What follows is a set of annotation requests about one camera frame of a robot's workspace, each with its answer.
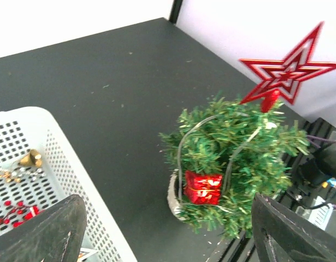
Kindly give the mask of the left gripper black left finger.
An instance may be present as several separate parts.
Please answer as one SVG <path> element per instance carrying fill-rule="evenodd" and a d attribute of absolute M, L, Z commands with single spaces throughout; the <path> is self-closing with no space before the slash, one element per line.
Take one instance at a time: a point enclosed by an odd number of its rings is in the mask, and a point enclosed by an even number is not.
<path fill-rule="evenodd" d="M 86 207 L 73 194 L 0 236 L 0 261 L 77 261 Z"/>

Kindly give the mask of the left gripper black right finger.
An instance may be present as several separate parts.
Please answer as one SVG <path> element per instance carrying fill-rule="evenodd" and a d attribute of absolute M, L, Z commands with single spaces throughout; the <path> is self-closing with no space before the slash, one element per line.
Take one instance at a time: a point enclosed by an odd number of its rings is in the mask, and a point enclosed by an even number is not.
<path fill-rule="evenodd" d="M 274 243 L 292 261 L 336 261 L 336 238 L 272 198 L 256 193 L 252 234 L 259 261 L 280 261 Z"/>

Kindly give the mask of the small green christmas tree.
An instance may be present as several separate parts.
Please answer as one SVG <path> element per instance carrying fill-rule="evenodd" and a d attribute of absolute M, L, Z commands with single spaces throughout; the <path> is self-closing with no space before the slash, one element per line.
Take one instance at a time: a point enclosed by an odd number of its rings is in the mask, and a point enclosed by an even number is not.
<path fill-rule="evenodd" d="M 284 124 L 282 102 L 267 113 L 256 104 L 213 99 L 206 107 L 184 109 L 177 129 L 160 134 L 166 161 L 178 169 L 180 216 L 195 231 L 220 229 L 223 236 L 252 234 L 256 193 L 269 197 L 291 185 L 285 154 L 308 154 L 306 132 Z M 221 174 L 217 205 L 192 204 L 184 194 L 185 172 Z"/>

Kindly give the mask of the red gift box ornament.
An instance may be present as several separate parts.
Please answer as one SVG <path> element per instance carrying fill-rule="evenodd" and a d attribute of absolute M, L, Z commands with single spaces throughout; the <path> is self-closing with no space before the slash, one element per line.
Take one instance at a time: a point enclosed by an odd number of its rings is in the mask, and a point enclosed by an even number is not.
<path fill-rule="evenodd" d="M 217 205 L 221 196 L 221 174 L 185 172 L 184 194 L 192 204 Z"/>

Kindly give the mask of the white plastic perforated basket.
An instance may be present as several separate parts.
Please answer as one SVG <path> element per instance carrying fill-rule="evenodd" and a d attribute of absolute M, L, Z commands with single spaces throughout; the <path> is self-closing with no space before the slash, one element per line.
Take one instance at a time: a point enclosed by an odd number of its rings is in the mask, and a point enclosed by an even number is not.
<path fill-rule="evenodd" d="M 34 182 L 24 178 L 20 183 L 0 179 L 0 218 L 8 212 L 4 206 L 7 200 L 13 205 L 23 201 L 46 210 L 77 194 L 83 199 L 87 214 L 82 247 L 98 250 L 86 261 L 135 261 L 123 233 L 53 115 L 33 106 L 1 111 L 1 166 L 17 167 L 31 149 L 42 155 L 41 168 L 46 176 Z M 11 225 L 4 226 L 0 236 L 12 229 Z"/>

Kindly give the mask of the red star ornament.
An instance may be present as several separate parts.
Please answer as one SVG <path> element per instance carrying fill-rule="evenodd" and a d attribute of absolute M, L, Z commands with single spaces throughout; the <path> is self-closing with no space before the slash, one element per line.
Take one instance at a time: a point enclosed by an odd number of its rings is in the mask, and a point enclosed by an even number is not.
<path fill-rule="evenodd" d="M 323 25 L 321 21 L 281 60 L 240 59 L 261 79 L 240 104 L 261 99 L 262 113 L 270 111 L 279 98 L 293 105 L 303 82 L 336 70 L 336 62 L 311 61 Z"/>

